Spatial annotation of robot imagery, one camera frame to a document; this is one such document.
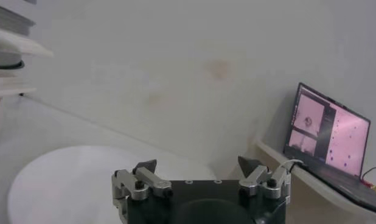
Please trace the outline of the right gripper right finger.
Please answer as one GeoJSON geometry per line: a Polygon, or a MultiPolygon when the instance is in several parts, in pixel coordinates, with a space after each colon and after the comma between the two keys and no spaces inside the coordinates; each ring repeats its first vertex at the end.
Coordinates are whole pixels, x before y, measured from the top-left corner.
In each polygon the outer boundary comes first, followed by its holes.
{"type": "Polygon", "coordinates": [[[274,172],[257,159],[238,156],[238,164],[244,178],[238,184],[247,196],[256,196],[259,192],[270,200],[284,197],[290,199],[291,173],[285,166],[279,166],[274,172]]]}

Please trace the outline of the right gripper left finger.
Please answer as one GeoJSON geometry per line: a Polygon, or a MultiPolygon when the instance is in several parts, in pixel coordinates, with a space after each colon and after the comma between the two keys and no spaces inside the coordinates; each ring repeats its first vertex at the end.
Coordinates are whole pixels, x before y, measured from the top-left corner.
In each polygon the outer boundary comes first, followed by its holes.
{"type": "Polygon", "coordinates": [[[131,172],[116,170],[111,176],[113,200],[130,197],[132,200],[146,200],[152,193],[156,197],[173,196],[172,182],[155,174],[157,160],[138,163],[131,172]]]}

